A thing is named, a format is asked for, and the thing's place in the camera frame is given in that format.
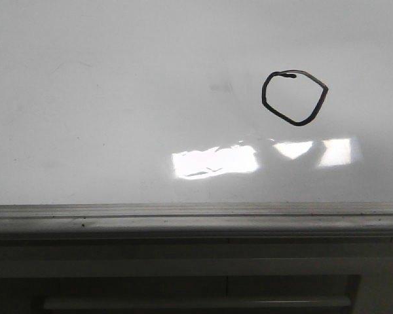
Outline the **dark cabinet below whiteboard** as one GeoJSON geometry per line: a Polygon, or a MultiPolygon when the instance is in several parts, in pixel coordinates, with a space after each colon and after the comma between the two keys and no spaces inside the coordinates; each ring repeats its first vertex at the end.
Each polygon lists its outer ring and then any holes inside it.
{"type": "Polygon", "coordinates": [[[393,237],[0,241],[0,313],[393,313],[393,237]]]}

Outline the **white whiteboard with aluminium frame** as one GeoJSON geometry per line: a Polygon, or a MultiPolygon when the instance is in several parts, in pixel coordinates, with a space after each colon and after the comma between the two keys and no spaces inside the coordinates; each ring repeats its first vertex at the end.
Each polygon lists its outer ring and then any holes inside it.
{"type": "Polygon", "coordinates": [[[0,239],[393,236],[393,1],[0,1],[0,239]]]}

